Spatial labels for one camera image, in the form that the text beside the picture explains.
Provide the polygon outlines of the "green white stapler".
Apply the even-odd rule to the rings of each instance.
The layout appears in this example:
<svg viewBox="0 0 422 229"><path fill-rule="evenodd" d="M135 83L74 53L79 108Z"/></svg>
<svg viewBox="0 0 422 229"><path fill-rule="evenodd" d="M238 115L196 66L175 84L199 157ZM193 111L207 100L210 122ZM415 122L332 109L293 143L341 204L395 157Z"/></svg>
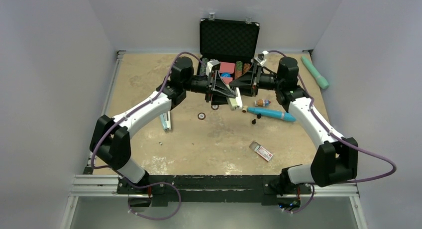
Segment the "green white stapler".
<svg viewBox="0 0 422 229"><path fill-rule="evenodd" d="M243 102L239 88L235 88L235 98L226 98L227 103L232 111L241 110L243 108Z"/></svg>

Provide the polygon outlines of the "light blue stapler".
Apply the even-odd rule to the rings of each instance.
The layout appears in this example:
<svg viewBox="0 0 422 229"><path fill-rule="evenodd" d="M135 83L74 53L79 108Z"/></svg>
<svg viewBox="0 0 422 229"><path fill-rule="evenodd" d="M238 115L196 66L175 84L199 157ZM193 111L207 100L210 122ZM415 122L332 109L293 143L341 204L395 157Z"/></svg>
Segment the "light blue stapler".
<svg viewBox="0 0 422 229"><path fill-rule="evenodd" d="M171 131L171 113L170 111L160 115L160 121L164 131Z"/></svg>

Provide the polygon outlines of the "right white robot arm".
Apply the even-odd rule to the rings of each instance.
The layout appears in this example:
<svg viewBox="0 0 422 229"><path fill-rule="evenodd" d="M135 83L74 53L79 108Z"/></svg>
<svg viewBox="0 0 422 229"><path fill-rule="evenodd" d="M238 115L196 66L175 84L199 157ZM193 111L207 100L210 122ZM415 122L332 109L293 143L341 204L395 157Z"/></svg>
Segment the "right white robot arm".
<svg viewBox="0 0 422 229"><path fill-rule="evenodd" d="M316 147L311 164L282 169L280 188L287 193L302 183L320 187L343 183L357 176L358 152L354 138L345 138L329 126L314 107L313 98L298 84L299 67L296 59L282 57L276 73L264 74L254 62L250 70L230 83L242 93L258 89L274 90L277 102L302 126Z"/></svg>

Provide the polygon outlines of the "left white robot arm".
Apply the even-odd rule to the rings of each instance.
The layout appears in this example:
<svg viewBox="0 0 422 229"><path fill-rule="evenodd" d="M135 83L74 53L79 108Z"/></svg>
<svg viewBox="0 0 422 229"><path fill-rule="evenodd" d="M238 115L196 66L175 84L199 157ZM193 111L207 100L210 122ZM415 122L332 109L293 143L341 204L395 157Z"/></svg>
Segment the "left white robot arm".
<svg viewBox="0 0 422 229"><path fill-rule="evenodd" d="M96 168L98 157L106 168L129 181L135 193L144 193L149 174L133 160L130 144L140 129L177 107L188 91L204 94L213 105L228 104L232 110L242 107L240 90L225 83L219 73L220 62L210 61L204 75L195 75L192 57L188 52L177 55L163 83L144 101L114 117L103 115L97 120L90 143L92 168Z"/></svg>

